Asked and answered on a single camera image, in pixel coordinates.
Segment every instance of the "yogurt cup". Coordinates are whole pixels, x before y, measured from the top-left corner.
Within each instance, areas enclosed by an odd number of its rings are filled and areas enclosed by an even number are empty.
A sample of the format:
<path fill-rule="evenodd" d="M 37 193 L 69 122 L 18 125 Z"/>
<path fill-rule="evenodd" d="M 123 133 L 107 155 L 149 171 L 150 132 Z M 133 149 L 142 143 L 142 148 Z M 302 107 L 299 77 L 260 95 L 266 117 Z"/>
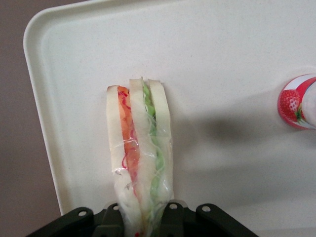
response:
<path fill-rule="evenodd" d="M 292 79 L 281 91 L 277 110 L 290 126 L 316 129 L 316 74 Z"/>

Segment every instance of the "screw hole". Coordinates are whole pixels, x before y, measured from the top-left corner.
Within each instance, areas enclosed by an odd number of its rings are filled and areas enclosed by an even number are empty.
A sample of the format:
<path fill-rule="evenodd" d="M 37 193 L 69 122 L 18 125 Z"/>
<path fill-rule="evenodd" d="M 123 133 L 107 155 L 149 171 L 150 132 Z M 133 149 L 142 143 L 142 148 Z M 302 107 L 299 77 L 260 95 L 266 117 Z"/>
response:
<path fill-rule="evenodd" d="M 211 208 L 209 206 L 203 206 L 202 207 L 202 211 L 204 212 L 210 212 L 211 211 Z"/>
<path fill-rule="evenodd" d="M 175 210 L 178 208 L 178 206 L 177 206 L 177 204 L 172 203 L 172 204 L 170 204 L 169 208 L 172 210 Z"/>
<path fill-rule="evenodd" d="M 85 216 L 86 214 L 87 214 L 86 211 L 81 211 L 81 212 L 78 213 L 78 216 Z"/>

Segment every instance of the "wrapped sandwich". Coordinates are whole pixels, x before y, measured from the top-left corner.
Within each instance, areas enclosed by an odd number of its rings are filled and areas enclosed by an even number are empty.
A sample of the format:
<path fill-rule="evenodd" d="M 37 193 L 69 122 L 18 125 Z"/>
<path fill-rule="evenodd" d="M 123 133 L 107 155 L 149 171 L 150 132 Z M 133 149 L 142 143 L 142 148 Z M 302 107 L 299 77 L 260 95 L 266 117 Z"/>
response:
<path fill-rule="evenodd" d="M 173 195 L 170 113 L 160 81 L 107 90 L 112 172 L 126 237 L 158 236 Z"/>

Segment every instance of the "table surface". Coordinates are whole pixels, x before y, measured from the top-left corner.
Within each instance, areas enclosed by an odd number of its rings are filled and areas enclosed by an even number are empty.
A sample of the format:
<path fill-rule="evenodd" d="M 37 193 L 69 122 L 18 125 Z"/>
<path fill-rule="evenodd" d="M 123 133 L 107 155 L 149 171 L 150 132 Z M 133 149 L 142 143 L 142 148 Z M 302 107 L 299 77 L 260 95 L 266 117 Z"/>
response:
<path fill-rule="evenodd" d="M 60 216 L 23 34 L 39 11 L 80 0 L 0 0 L 0 230 L 25 236 Z"/>

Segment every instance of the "tomato slice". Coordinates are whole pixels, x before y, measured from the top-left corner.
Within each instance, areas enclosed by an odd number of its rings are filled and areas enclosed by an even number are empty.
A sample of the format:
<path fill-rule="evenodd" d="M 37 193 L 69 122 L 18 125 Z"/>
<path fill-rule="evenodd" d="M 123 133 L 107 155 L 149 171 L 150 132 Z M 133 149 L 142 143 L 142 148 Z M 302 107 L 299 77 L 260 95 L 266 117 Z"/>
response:
<path fill-rule="evenodd" d="M 118 101 L 125 151 L 122 166 L 128 170 L 134 187 L 137 180 L 138 160 L 140 154 L 132 112 L 130 109 L 129 90 L 126 87 L 118 86 Z"/>

